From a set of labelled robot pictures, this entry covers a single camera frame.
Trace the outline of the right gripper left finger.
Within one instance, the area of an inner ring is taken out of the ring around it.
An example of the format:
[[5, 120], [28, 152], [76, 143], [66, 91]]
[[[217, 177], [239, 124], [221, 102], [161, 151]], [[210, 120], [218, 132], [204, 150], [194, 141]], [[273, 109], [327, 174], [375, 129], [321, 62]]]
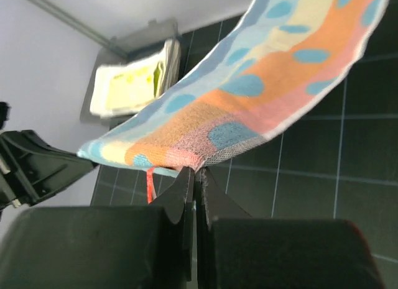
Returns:
[[2, 288], [185, 288], [193, 184], [185, 167], [147, 205], [31, 208], [1, 242]]

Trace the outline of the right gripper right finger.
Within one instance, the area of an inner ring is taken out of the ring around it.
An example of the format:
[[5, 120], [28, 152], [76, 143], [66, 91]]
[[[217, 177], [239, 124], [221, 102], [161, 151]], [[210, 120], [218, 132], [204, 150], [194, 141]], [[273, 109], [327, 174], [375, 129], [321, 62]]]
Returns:
[[342, 219], [255, 218], [203, 168], [195, 180], [200, 288], [384, 288], [361, 231]]

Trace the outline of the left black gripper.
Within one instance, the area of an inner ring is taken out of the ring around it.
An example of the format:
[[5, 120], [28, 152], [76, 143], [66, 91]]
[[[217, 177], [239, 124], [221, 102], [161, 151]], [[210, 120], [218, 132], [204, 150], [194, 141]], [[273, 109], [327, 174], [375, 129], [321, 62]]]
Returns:
[[[11, 107], [0, 102], [0, 130]], [[1, 207], [35, 206], [66, 190], [98, 166], [56, 149], [33, 130], [1, 132]]]

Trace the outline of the white pink towel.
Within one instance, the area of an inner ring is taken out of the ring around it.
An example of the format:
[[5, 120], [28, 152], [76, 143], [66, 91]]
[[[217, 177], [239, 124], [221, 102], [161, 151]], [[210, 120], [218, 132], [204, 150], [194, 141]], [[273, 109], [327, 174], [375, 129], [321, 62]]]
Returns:
[[177, 82], [181, 48], [167, 39], [162, 48], [128, 64], [95, 70], [89, 112], [100, 118], [138, 113]]

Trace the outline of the blue patterned towel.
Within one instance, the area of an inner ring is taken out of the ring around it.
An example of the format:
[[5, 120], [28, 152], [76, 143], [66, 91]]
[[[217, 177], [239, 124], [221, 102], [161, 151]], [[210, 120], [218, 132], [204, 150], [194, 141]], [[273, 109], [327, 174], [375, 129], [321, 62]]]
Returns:
[[364, 54], [389, 0], [253, 0], [237, 26], [138, 114], [83, 144], [96, 163], [175, 176], [283, 133]]

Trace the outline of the yellow patterned towel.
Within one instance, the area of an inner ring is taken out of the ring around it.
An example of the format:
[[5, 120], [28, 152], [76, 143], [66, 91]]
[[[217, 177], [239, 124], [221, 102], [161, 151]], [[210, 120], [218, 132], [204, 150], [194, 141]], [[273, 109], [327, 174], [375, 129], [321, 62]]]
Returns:
[[126, 67], [111, 78], [105, 108], [136, 109], [153, 102], [160, 96], [164, 71], [164, 62], [137, 68]]

